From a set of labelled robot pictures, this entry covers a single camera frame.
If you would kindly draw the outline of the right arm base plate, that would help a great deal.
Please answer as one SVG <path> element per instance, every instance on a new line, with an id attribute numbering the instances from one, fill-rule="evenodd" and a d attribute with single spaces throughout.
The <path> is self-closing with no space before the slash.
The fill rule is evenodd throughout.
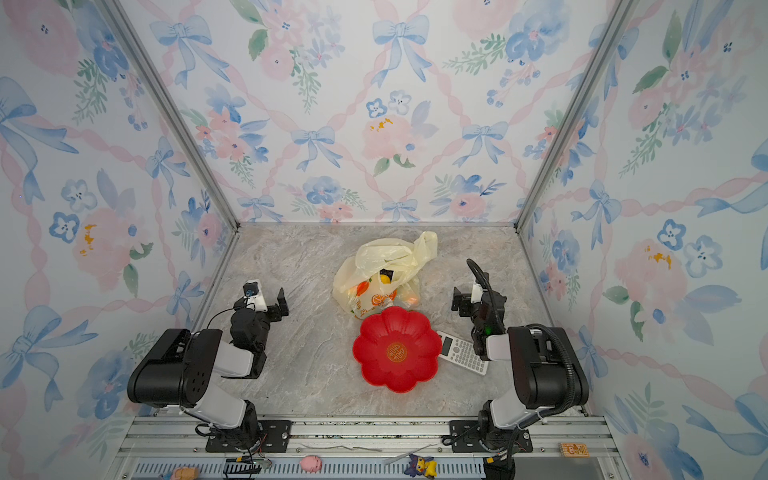
<path id="1" fill-rule="evenodd" d="M 510 451 L 512 454 L 532 453 L 533 444 L 527 430 L 499 430 L 490 427 L 483 430 L 477 420 L 451 420 L 449 433 L 441 443 L 454 453 L 480 453 L 497 455 Z"/>

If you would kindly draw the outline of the yellow plastic bag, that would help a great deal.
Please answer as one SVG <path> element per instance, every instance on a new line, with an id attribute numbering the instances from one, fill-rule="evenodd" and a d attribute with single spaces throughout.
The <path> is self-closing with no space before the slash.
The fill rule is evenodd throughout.
<path id="1" fill-rule="evenodd" d="M 363 320 L 389 307 L 412 309 L 420 302 L 418 274 L 438 254 L 438 236 L 422 233 L 415 241 L 382 238 L 362 245 L 336 272 L 332 296 Z"/>

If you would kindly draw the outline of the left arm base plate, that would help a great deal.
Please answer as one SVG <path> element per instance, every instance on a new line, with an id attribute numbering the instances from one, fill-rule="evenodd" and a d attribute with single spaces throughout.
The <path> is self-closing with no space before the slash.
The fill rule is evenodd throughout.
<path id="1" fill-rule="evenodd" d="M 286 453 L 293 423 L 290 420 L 259 420 L 243 428 L 214 428 L 207 438 L 207 453 Z"/>

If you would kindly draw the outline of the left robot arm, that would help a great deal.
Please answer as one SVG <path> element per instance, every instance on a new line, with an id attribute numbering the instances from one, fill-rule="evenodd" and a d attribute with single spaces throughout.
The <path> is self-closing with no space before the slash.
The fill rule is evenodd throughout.
<path id="1" fill-rule="evenodd" d="M 208 453 L 285 453 L 292 422 L 261 420 L 252 401 L 217 384 L 261 376 L 271 326 L 289 315 L 285 292 L 279 290 L 269 305 L 260 282 L 249 281 L 229 312 L 229 342 L 220 329 L 166 330 L 132 372 L 128 398 L 158 409 L 177 407 L 196 419 L 195 432 L 207 440 Z"/>

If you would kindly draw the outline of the red flower-shaped bowl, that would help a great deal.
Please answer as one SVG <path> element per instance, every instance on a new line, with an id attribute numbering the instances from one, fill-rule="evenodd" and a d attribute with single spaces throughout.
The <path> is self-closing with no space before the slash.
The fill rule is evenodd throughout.
<path id="1" fill-rule="evenodd" d="M 389 307 L 362 321 L 352 353 L 362 378 L 375 387 L 404 394 L 438 373 L 442 341 L 418 311 Z"/>

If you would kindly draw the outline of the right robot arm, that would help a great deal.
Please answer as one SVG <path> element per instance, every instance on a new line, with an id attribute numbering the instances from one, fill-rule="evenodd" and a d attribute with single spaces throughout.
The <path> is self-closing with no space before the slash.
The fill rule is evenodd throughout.
<path id="1" fill-rule="evenodd" d="M 453 444 L 467 442 L 488 452 L 528 448 L 528 428 L 589 400 L 589 383 L 576 352 L 560 327 L 541 324 L 506 327 L 506 298 L 475 283 L 464 293 L 455 288 L 451 310 L 472 322 L 471 340 L 442 334 L 441 356 L 475 373 L 492 362 L 511 366 L 511 387 L 488 400 L 478 412 L 473 433 L 456 433 Z"/>

